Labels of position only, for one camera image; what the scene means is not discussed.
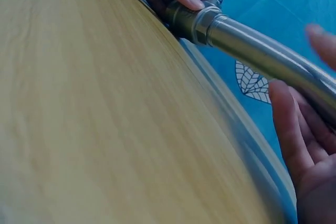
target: pipe connector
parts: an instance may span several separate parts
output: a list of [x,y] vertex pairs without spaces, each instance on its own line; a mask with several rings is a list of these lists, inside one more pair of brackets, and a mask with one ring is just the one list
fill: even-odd
[[205,7],[193,11],[173,1],[166,10],[170,30],[180,38],[197,45],[208,45],[207,30],[218,14],[222,13],[223,0],[202,0]]

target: curved wooden panel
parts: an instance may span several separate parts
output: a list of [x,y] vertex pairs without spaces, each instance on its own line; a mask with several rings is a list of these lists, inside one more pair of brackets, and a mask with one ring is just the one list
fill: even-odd
[[0,223],[284,222],[237,102],[138,0],[0,10]]

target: fingernail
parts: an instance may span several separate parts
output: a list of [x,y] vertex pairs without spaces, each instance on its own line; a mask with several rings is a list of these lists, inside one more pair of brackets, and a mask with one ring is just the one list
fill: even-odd
[[197,9],[203,9],[205,6],[201,0],[190,0]]
[[312,25],[309,25],[307,29],[309,33],[314,36],[320,36],[324,34],[324,29],[319,25],[312,24]]

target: leaf pattern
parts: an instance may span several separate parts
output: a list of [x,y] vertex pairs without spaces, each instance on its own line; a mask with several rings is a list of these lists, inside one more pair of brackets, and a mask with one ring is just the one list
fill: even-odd
[[236,78],[244,95],[261,102],[271,103],[268,95],[268,80],[265,77],[236,61]]

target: wooden surface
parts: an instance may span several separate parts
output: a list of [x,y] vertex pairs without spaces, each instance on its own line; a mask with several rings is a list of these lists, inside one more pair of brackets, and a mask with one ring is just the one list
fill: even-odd
[[0,21],[1,224],[284,222],[138,0],[0,0]]

